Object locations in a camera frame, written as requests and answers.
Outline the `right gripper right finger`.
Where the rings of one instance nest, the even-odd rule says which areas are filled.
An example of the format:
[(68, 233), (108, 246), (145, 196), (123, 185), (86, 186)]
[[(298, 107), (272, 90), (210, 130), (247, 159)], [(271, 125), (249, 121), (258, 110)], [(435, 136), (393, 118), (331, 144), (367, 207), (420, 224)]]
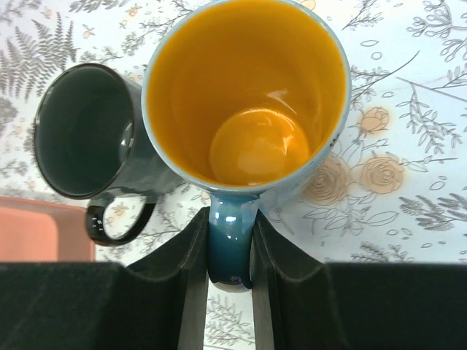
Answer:
[(253, 229), (258, 349), (464, 349), (466, 267), (321, 263), (262, 214)]

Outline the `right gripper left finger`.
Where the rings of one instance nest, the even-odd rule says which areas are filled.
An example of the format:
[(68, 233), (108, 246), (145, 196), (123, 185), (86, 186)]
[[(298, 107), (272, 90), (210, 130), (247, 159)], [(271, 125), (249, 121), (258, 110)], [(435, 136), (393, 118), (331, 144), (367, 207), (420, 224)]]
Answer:
[(3, 349), (201, 349), (208, 208), (146, 257), (1, 265)]

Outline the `black mug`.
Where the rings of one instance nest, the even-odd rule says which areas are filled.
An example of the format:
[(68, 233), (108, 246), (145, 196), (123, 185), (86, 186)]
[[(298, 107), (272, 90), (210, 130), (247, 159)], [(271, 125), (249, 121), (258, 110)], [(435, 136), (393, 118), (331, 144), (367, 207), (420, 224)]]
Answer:
[[(88, 200), (85, 227), (102, 246), (133, 241), (157, 199), (182, 184), (155, 151), (144, 127), (141, 87), (113, 69), (83, 63), (65, 70), (45, 92), (34, 125), (39, 171), (60, 195)], [(104, 228), (116, 197), (140, 195), (135, 223), (117, 238)]]

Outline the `blue butterfly mug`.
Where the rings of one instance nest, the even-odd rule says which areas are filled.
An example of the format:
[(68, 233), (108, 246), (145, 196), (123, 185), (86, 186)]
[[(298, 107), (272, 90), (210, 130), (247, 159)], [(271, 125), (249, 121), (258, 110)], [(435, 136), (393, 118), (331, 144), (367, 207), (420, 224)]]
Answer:
[(259, 212), (296, 197), (341, 135), (351, 79), (337, 35), (295, 1), (213, 1), (161, 40), (142, 85), (164, 163), (210, 197), (207, 270), (252, 286)]

